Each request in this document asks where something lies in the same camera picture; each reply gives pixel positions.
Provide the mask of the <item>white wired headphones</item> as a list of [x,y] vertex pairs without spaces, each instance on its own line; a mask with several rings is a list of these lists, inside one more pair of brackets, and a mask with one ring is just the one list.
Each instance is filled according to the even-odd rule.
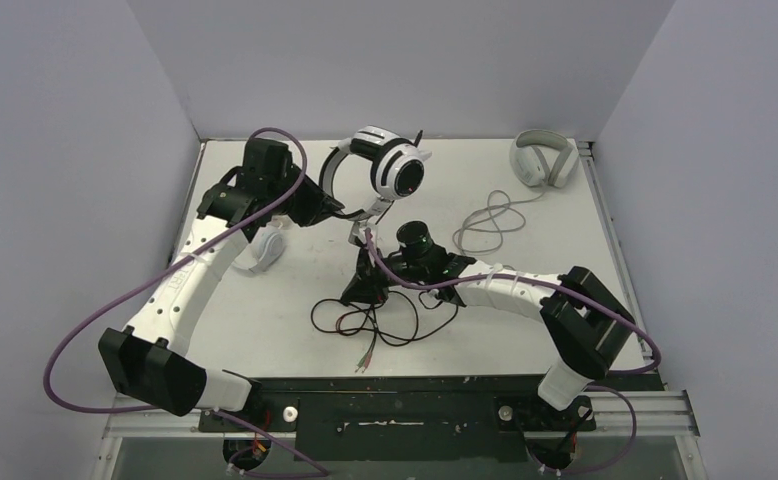
[[231,268],[246,276],[257,276],[268,271],[286,250],[281,221],[272,221],[261,227],[248,247],[234,260]]

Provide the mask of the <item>black and white headphones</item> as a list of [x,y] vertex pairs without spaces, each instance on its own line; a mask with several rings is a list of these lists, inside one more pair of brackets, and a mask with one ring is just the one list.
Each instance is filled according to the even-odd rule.
[[[350,221],[370,219],[376,224],[398,201],[414,194],[424,179],[424,163],[431,153],[420,147],[421,134],[415,139],[402,137],[389,130],[365,126],[351,137],[339,141],[322,164],[319,186],[329,195],[335,196],[334,182],[337,170],[350,156],[357,156],[370,163],[369,183],[373,198],[363,207],[342,211],[336,217]],[[382,256],[379,266],[387,276],[395,276],[415,285],[435,285],[455,279],[473,260],[467,256],[449,252],[432,240],[429,228],[421,221],[408,222],[398,231],[399,249]],[[406,346],[417,340],[417,331],[409,338],[394,337],[383,333],[378,324],[376,311],[385,303],[376,306],[359,305],[364,315],[358,327],[343,328],[341,316],[335,324],[335,332],[342,336],[353,336],[361,331],[372,332],[372,340],[366,352],[358,361],[355,371],[365,372],[370,366],[376,344],[385,341],[392,347]]]

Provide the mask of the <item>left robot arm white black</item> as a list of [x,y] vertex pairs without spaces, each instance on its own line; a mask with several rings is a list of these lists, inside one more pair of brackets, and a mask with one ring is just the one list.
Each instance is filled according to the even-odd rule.
[[191,362],[191,337],[226,271],[274,216],[307,227],[343,207],[294,164],[286,144],[247,141],[241,165],[202,196],[174,271],[122,330],[102,334],[98,350],[115,389],[176,416],[218,408],[237,428],[256,427],[264,403],[251,382]]

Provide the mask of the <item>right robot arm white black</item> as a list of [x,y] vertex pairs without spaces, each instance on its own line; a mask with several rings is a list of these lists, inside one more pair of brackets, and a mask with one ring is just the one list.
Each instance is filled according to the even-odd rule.
[[411,221],[398,231],[399,248],[383,255],[376,226],[357,222],[350,241],[361,250],[357,273],[371,289],[401,286],[458,307],[516,314],[542,324],[557,351],[531,404],[533,419],[554,428],[573,401],[606,378],[634,332],[635,322],[618,298],[590,270],[532,274],[488,264],[436,244],[428,226]]

